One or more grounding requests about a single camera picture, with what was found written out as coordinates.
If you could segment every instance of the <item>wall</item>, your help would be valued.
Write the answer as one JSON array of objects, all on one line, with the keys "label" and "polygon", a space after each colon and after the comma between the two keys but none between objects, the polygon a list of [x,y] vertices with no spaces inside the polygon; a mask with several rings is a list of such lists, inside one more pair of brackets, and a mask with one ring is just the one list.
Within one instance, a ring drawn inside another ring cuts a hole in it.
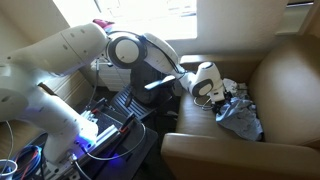
[{"label": "wall", "polygon": [[23,33],[0,11],[0,57],[31,43]]},{"label": "wall", "polygon": [[199,0],[198,37],[169,41],[180,54],[266,52],[281,37],[274,34],[286,0]]},{"label": "wall", "polygon": [[314,2],[314,7],[310,10],[310,18],[306,22],[306,33],[317,36],[320,38],[320,1]]},{"label": "wall", "polygon": [[69,27],[52,0],[1,0],[0,10],[33,43]]},{"label": "wall", "polygon": [[100,16],[94,0],[52,0],[68,24],[73,27]]}]

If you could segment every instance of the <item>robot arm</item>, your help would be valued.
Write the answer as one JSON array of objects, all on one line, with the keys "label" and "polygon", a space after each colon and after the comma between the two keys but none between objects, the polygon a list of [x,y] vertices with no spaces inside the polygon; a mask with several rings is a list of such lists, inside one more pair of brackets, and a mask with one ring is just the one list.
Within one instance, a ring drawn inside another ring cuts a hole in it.
[{"label": "robot arm", "polygon": [[106,54],[119,68],[130,69],[146,61],[158,71],[173,75],[194,97],[208,95],[213,104],[224,100],[223,82],[214,63],[202,63],[196,74],[187,72],[179,65],[178,55],[172,47],[156,36],[150,33],[139,36],[131,32],[116,34],[120,35],[111,38]]},{"label": "robot arm", "polygon": [[0,60],[0,122],[22,120],[48,133],[44,155],[59,169],[77,143],[93,147],[98,127],[38,84],[74,72],[105,49],[109,39],[96,24],[66,29]]},{"label": "robot arm", "polygon": [[38,84],[74,72],[104,50],[120,68],[146,61],[179,79],[193,96],[208,94],[213,102],[224,98],[220,74],[213,63],[202,64],[196,74],[186,72],[170,45],[151,34],[106,34],[97,24],[89,23],[16,50],[0,59],[0,122],[27,121],[48,132],[43,152],[52,171],[64,166],[68,153],[83,154],[79,143],[93,147],[98,127],[60,98],[42,91]]}]

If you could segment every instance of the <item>blue cloth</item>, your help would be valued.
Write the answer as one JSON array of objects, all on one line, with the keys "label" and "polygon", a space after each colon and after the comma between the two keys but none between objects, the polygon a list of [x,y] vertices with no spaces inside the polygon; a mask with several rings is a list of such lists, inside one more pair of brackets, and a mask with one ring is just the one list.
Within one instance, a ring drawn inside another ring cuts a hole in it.
[{"label": "blue cloth", "polygon": [[231,98],[231,105],[221,107],[221,115],[216,115],[216,121],[244,139],[259,141],[262,138],[263,129],[251,100]]}]

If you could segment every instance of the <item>blue cable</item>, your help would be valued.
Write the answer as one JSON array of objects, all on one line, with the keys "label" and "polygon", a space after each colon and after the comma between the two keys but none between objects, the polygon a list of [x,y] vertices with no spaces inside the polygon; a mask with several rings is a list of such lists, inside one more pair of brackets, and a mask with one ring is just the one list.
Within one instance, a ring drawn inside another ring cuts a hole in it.
[{"label": "blue cable", "polygon": [[[42,148],[39,146],[28,145],[13,158],[13,160],[18,164],[18,170],[13,174],[14,180],[24,179],[37,170],[38,165],[41,162],[41,151]],[[19,160],[24,159],[24,156],[30,153],[33,154],[32,158],[27,164],[24,164],[19,168]]]}]

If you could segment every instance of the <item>wire bundle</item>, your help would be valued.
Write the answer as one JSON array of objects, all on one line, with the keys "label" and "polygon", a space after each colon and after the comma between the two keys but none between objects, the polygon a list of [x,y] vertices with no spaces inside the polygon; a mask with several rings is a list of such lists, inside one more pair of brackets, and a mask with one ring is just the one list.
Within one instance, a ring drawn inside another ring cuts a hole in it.
[{"label": "wire bundle", "polygon": [[[10,123],[8,121],[6,121],[6,123],[7,123],[7,126],[9,128],[10,137],[11,137],[11,148],[10,148],[10,152],[9,152],[8,158],[7,158],[7,159],[9,159],[11,154],[12,154],[12,150],[13,150],[13,133],[12,133],[12,129],[11,129]],[[3,166],[3,169],[2,169],[2,171],[0,173],[0,178],[2,177],[3,173],[7,172],[8,170],[10,171],[10,169],[8,169],[9,167],[7,166],[7,164],[8,164],[8,161]]]},{"label": "wire bundle", "polygon": [[[28,145],[13,158],[13,160],[18,164],[18,170],[13,175],[14,180],[25,179],[37,170],[37,167],[41,162],[41,151],[42,148],[39,146]],[[19,167],[22,162],[26,161],[26,157],[28,157],[28,155],[30,156],[30,154],[32,154],[31,159]]]}]

